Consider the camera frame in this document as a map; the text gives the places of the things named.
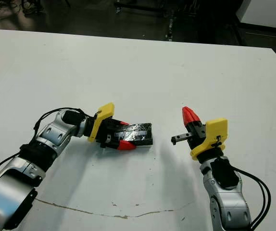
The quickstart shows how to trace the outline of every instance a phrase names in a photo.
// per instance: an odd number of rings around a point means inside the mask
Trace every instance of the black joint housing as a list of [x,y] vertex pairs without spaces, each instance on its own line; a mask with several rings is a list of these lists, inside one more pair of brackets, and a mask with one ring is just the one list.
[[236,187],[239,178],[227,159],[217,158],[211,162],[212,173],[217,183],[224,189]]
[[86,117],[83,114],[74,111],[66,111],[62,116],[62,121],[71,125],[80,125],[84,119],[86,119]]
[[37,194],[38,193],[35,189],[30,191],[28,196],[24,199],[24,201],[20,204],[18,209],[15,211],[15,213],[11,216],[11,218],[4,225],[3,228],[5,230],[13,230],[13,229],[17,228],[17,226],[21,223],[21,221],[24,219],[26,214],[31,209],[32,202],[36,198]]
[[209,150],[204,151],[203,153],[200,153],[197,155],[197,159],[199,160],[199,163],[202,164],[206,160],[210,160],[213,158],[217,158],[220,156],[223,156],[224,153],[221,151],[221,148],[211,148]]
[[58,157],[57,153],[52,148],[38,141],[23,144],[20,149],[21,150],[18,155],[20,158],[34,163],[45,172]]

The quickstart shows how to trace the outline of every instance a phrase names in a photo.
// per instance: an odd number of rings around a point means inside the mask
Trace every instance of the red and black object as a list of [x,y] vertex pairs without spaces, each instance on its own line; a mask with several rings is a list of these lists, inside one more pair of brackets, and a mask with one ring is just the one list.
[[[194,149],[195,147],[202,144],[205,140],[205,124],[202,124],[199,117],[191,110],[189,107],[182,108],[183,121],[184,125],[188,131],[188,133],[173,136],[171,138],[171,142],[173,145],[176,145],[177,142],[187,140],[190,149]],[[204,151],[203,153],[197,156],[197,159],[200,163],[204,161],[222,156],[223,152],[220,148],[215,147],[209,150]]]
[[[90,136],[95,117],[87,120],[84,135]],[[96,142],[102,148],[109,147],[118,150],[133,150],[136,146],[152,145],[152,124],[128,124],[126,122],[107,118],[102,121]]]
[[177,142],[187,140],[191,149],[202,144],[205,140],[205,125],[201,123],[199,117],[189,107],[182,108],[184,126],[188,133],[173,136],[171,142],[176,145]]

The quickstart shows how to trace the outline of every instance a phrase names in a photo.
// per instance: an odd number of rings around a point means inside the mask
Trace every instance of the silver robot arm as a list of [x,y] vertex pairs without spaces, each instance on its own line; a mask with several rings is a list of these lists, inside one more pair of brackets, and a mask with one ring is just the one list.
[[[224,118],[202,124],[199,117],[188,107],[182,108],[186,134],[173,136],[171,142],[187,141],[193,160],[199,161],[203,184],[210,198],[210,212],[214,231],[254,231],[265,218],[271,203],[266,184],[256,176],[235,168],[222,150],[227,139],[227,120]],[[251,221],[250,211],[242,193],[239,173],[255,180],[263,196],[259,215]]]
[[210,197],[210,212],[214,231],[247,231],[251,216],[242,193],[242,179],[236,172],[238,181],[224,188],[213,175],[212,163],[216,158],[202,163],[203,184]]
[[32,207],[45,172],[61,154],[72,136],[84,134],[88,117],[61,110],[17,157],[0,171],[0,231],[16,228]]

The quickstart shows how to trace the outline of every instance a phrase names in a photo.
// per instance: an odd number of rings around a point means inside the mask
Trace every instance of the dark floor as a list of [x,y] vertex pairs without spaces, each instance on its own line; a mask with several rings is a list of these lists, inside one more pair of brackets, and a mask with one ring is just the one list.
[[[42,0],[44,11],[25,16],[20,0],[0,5],[0,29],[40,31],[76,35],[91,35],[127,39],[166,40],[169,16],[161,13],[122,8],[115,13],[113,0]],[[138,0],[139,5],[157,6],[157,0]],[[176,5],[167,4],[168,9]],[[194,17],[176,17],[173,41],[201,42]],[[276,52],[276,33],[260,30],[238,29],[244,44],[269,47]],[[222,26],[215,35],[217,44],[240,45],[235,30]]]

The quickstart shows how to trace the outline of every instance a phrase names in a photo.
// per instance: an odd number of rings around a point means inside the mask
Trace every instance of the metal stand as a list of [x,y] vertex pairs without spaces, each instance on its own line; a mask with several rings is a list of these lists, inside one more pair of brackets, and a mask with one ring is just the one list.
[[121,8],[123,7],[123,8],[137,9],[142,11],[158,12],[158,13],[162,13],[163,16],[166,13],[166,9],[164,8],[165,5],[166,5],[166,0],[161,0],[159,3],[159,7],[148,7],[148,6],[141,6],[141,5],[135,5],[135,4],[126,4],[126,3],[121,3],[120,0],[117,0],[114,3],[116,14],[120,13]]

